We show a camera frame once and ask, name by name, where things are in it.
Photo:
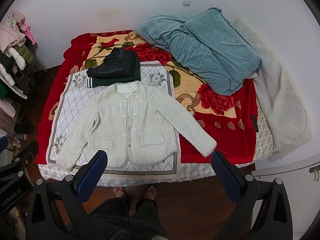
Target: person's foot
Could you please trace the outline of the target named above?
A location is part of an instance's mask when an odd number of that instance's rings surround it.
[[[154,200],[155,197],[157,196],[157,194],[158,194],[158,190],[157,190],[156,186],[151,185],[147,189],[146,194],[144,195],[143,198],[148,198],[148,199]]]
[[[124,187],[113,187],[113,193],[116,195],[116,197],[128,199]]]

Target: white flower print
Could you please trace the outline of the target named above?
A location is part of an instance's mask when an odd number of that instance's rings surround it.
[[[161,86],[161,83],[163,81],[166,81],[164,78],[164,74],[161,74],[159,71],[156,73],[156,71],[153,71],[153,73],[150,73],[148,84],[150,86]]]
[[[66,141],[67,133],[66,131],[62,131],[62,133],[57,137],[56,142],[54,143],[54,146],[57,148],[56,153],[59,154],[59,152],[62,149],[62,146],[64,142]]]
[[[87,74],[85,72],[75,75],[74,80],[72,81],[75,84],[76,88],[80,88],[87,81]]]

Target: red rose print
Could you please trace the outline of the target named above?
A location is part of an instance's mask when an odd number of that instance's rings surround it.
[[[106,48],[106,47],[114,46],[115,42],[117,42],[117,41],[119,41],[119,40],[116,39],[116,38],[113,38],[112,41],[102,42],[102,43],[100,43],[100,44],[101,44],[101,46],[102,46],[103,48]]]
[[[206,109],[211,108],[217,115],[224,115],[224,112],[235,106],[232,96],[218,95],[207,83],[200,86],[198,94],[201,106]]]
[[[125,50],[129,49],[132,49],[138,54],[141,62],[158,60],[162,65],[165,65],[168,61],[172,60],[170,53],[153,47],[148,43],[138,44],[136,47],[125,48]]]

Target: metal screw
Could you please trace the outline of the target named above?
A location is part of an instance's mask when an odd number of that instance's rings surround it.
[[[40,185],[43,182],[43,179],[37,179],[36,184]]]
[[[71,181],[73,179],[73,175],[69,174],[64,178],[66,181]]]
[[[279,179],[279,178],[276,178],[276,184],[281,185],[281,184],[282,184],[282,180],[281,180],[281,179]]]
[[[247,181],[253,181],[253,177],[252,177],[250,174],[246,175],[246,176],[245,176],[245,179],[246,179]]]

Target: blue gripper pad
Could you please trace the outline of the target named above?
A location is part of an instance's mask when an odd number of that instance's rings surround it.
[[[95,163],[91,166],[82,181],[78,184],[77,201],[83,203],[89,200],[94,188],[101,178],[108,163],[108,157],[102,152]]]
[[[229,199],[239,204],[242,199],[240,184],[216,152],[211,154],[211,167],[218,176]]]
[[[0,138],[0,153],[8,147],[8,139],[6,136]]]

